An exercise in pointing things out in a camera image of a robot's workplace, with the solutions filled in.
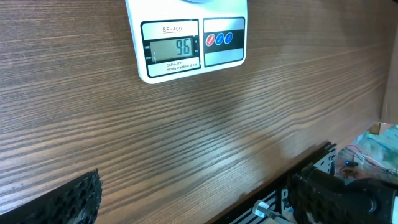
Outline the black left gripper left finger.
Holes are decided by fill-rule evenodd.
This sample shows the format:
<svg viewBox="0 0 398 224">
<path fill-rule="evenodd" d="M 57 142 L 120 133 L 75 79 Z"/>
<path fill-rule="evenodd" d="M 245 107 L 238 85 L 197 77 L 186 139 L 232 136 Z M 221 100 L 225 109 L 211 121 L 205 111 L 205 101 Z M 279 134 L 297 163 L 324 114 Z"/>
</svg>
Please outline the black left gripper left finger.
<svg viewBox="0 0 398 224">
<path fill-rule="evenodd" d="M 102 196 L 98 170 L 87 172 L 56 189 L 1 215 L 1 224 L 92 224 Z"/>
</svg>

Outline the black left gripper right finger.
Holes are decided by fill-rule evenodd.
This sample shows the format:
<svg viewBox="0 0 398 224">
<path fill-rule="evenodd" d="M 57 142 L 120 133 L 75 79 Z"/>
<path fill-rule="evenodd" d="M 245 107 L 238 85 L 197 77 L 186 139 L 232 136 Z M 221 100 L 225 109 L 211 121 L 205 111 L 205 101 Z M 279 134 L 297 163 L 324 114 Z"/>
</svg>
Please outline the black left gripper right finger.
<svg viewBox="0 0 398 224">
<path fill-rule="evenodd" d="M 310 169 L 287 179 L 297 223 L 391 224 L 397 222 L 397 186 L 380 179 L 343 180 Z"/>
</svg>

